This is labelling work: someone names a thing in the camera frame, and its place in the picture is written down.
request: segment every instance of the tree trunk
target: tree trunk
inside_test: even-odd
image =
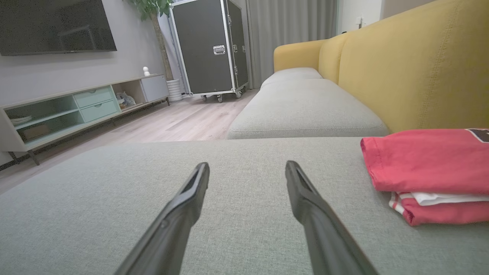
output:
[[[161,51],[161,58],[163,59],[163,65],[165,66],[166,81],[173,80],[172,68],[170,67],[170,61],[168,60],[168,54],[166,53],[165,39],[163,38],[163,33],[159,27],[158,15],[151,14],[151,22],[153,23],[153,28],[155,29],[159,50]]]

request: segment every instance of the tv cabinet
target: tv cabinet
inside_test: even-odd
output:
[[[126,92],[135,105],[121,109],[116,94]],[[150,104],[167,102],[168,88],[162,74],[154,74],[82,90],[64,92],[0,107],[0,151],[28,152],[39,165],[34,149],[80,132]],[[30,120],[15,124],[13,118]]]

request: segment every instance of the yellow sofa backrest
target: yellow sofa backrest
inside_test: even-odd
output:
[[[322,45],[319,72],[392,133],[489,128],[489,0],[438,0],[347,34]]]

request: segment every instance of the metal latch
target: metal latch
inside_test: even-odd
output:
[[[226,47],[224,45],[217,45],[213,47],[214,55],[221,55],[226,53]]]

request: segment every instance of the stack of folded clothes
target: stack of folded clothes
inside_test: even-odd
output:
[[[361,148],[374,188],[410,225],[489,221],[489,130],[410,130]]]

